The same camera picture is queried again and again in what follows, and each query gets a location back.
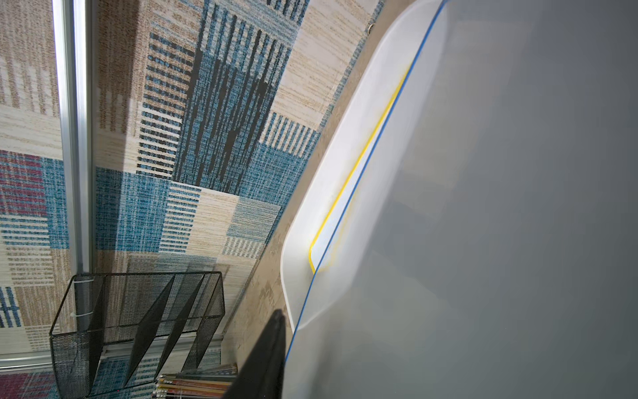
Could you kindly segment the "blue whiteboard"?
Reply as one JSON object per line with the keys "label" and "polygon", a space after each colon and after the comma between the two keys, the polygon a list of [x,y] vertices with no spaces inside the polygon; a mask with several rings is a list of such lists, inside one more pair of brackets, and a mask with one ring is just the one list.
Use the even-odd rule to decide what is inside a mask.
{"label": "blue whiteboard", "polygon": [[441,1],[286,398],[637,395],[637,4]]}

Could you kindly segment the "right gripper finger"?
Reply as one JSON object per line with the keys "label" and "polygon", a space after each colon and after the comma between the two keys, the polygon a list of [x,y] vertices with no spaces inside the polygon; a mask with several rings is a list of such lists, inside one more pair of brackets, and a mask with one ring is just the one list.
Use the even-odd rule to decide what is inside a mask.
{"label": "right gripper finger", "polygon": [[286,354],[286,318],[277,309],[224,398],[281,398]]}

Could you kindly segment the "yellow whiteboard back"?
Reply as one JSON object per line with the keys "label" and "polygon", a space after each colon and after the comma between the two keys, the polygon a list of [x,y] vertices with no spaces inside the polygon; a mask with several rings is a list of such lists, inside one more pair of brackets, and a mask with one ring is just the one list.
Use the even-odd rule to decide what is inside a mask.
{"label": "yellow whiteboard back", "polygon": [[354,166],[352,166],[352,169],[348,173],[336,199],[334,199],[326,217],[317,231],[317,234],[315,234],[310,244],[308,250],[308,262],[313,274],[319,270],[320,263],[330,246],[332,236],[335,232],[337,232],[339,220],[347,209],[351,196],[354,194],[356,189],[357,182],[362,176],[366,163],[374,150],[375,143],[380,136],[388,117],[390,116],[393,106],[395,106],[395,102],[400,95],[405,84],[405,80],[408,78],[409,74],[410,70],[406,70],[403,78],[400,79],[399,84],[390,97],[390,101],[387,103],[384,111],[382,111],[381,116],[372,130],[372,133],[368,137],[365,146],[363,147],[360,155],[357,157]]}

